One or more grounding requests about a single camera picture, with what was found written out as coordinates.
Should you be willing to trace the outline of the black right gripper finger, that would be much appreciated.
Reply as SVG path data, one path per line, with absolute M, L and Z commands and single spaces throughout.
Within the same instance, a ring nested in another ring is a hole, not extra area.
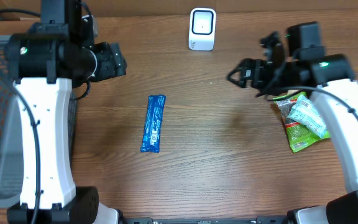
M 251 88 L 253 79 L 251 77 L 246 77 L 241 74 L 231 74 L 227 76 L 227 80 L 232 84 L 235 84 L 239 88 Z
M 229 74 L 227 75 L 228 78 L 231 78 L 235 73 L 240 73 L 241 78 L 247 78 L 251 75 L 251 62 L 252 59 L 245 58 L 240 61 L 238 66 L 236 66 Z

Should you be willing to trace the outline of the light teal snack packet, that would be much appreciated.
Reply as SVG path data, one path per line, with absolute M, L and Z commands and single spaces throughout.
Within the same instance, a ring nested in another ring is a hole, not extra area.
M 306 126 L 320 139 L 324 138 L 326 134 L 327 126 L 323 118 L 312 102 L 304 95 L 300 95 L 297 98 L 287 118 Z

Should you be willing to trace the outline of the green gummy candy bag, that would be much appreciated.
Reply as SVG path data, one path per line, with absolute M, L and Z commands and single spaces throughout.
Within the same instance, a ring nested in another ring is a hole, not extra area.
M 305 97 L 307 97 L 306 93 L 303 91 L 294 91 L 289 95 L 279 96 L 270 100 L 271 102 L 274 102 L 277 108 L 280 110 L 281 117 L 283 119 L 283 123 L 288 137 L 288 143 L 293 152 L 298 152 L 320 140 L 329 139 L 331 137 L 327 129 L 324 138 L 320 139 L 306 126 L 290 118 L 287 118 L 292 106 L 296 103 L 296 100 L 300 95 L 304 95 Z

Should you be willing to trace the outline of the blue cookie packet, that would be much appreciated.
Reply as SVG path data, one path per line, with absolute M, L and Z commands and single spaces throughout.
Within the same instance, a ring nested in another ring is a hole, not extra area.
M 160 151 L 160 134 L 165 101 L 165 95 L 150 95 L 148 97 L 141 152 L 159 153 Z

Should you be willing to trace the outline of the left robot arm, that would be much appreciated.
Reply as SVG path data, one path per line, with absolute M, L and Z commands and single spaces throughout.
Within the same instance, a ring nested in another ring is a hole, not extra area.
M 68 132 L 72 91 L 119 77 L 118 44 L 94 41 L 92 15 L 81 1 L 43 1 L 40 21 L 10 37 L 5 57 L 21 116 L 24 174 L 9 223 L 110 223 L 122 215 L 99 201 L 95 187 L 75 185 Z

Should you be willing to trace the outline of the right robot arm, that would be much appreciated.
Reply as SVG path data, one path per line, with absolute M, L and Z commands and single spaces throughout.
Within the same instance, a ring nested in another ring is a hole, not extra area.
M 277 32 L 260 40 L 264 59 L 245 58 L 234 68 L 235 84 L 259 96 L 301 90 L 324 120 L 341 161 L 347 193 L 323 206 L 290 210 L 283 223 L 358 223 L 358 81 L 343 54 L 327 55 L 317 22 L 287 29 L 287 46 Z

